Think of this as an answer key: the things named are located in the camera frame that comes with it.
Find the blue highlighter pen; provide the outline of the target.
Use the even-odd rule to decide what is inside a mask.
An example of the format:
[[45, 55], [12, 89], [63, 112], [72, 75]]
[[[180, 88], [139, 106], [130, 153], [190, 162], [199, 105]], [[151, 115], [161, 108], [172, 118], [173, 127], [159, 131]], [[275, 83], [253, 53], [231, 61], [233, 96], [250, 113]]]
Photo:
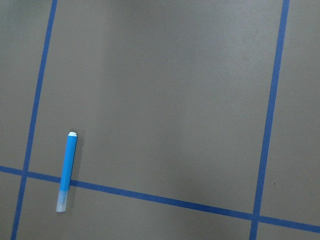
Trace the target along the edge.
[[56, 212], [63, 213], [67, 209], [68, 195], [70, 189], [71, 176], [73, 171], [73, 163], [76, 152], [78, 135], [76, 132], [69, 132], [66, 140], [66, 148], [60, 178], [59, 191], [56, 203]]

